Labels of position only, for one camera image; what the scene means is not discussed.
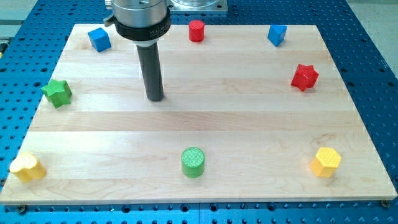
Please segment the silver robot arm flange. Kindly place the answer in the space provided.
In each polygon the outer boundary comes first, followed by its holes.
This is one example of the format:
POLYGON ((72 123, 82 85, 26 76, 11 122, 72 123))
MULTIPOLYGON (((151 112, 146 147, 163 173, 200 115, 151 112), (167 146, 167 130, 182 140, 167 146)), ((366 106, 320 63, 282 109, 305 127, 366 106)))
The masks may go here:
POLYGON ((166 0, 112 0, 104 25, 114 25, 117 33, 129 40, 157 40, 170 29, 170 10, 166 0))

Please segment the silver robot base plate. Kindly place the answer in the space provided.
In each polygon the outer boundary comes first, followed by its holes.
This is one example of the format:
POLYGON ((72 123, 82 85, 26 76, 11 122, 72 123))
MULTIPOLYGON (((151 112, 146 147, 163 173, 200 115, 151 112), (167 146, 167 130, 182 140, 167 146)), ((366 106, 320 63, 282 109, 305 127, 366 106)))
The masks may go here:
POLYGON ((228 12, 227 0, 166 0, 171 14, 220 14, 228 12))

